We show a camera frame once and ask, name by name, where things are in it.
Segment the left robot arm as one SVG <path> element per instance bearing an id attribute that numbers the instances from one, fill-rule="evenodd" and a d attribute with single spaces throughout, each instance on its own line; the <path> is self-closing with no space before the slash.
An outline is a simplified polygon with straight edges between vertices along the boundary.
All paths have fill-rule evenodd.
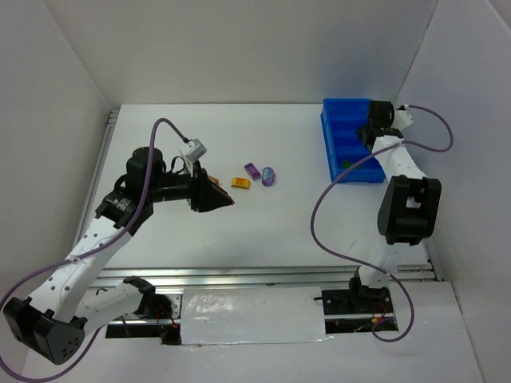
<path id="1" fill-rule="evenodd" d="M 168 314 L 171 300 L 137 276 L 126 277 L 92 298 L 85 294 L 109 260 L 151 217 L 153 205 L 173 200 L 187 201 L 198 213 L 234 204 L 199 163 L 175 174 L 167 171 L 160 150 L 136 149 L 127 161 L 126 173 L 101 201 L 65 265 L 28 298 L 10 298 L 6 303 L 3 312 L 14 337 L 55 365 L 62 365 L 76 354 L 86 336 L 115 318 Z"/>

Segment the long brown lego plate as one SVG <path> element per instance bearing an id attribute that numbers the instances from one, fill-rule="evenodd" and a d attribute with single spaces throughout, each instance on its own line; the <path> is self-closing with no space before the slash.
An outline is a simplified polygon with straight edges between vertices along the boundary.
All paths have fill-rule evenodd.
<path id="1" fill-rule="evenodd" d="M 208 176 L 209 181 L 213 185 L 213 189 L 215 190 L 218 196 L 221 196 L 223 199 L 227 200 L 230 204 L 234 204 L 234 200 L 232 197 L 220 186 L 220 181 L 214 176 Z"/>

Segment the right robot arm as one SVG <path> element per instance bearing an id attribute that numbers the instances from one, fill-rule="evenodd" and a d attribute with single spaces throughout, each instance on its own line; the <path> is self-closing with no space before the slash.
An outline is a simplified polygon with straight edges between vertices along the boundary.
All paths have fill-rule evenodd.
<path id="1" fill-rule="evenodd" d="M 349 297 L 357 305 L 384 303 L 389 297 L 390 274 L 411 247 L 434 231 L 442 185 L 420 170 L 404 144 L 402 129 L 412 122 L 405 108 L 395 109 L 389 101 L 371 101 L 367 122 L 357 130 L 388 181 L 377 215 L 380 248 L 349 282 Z"/>

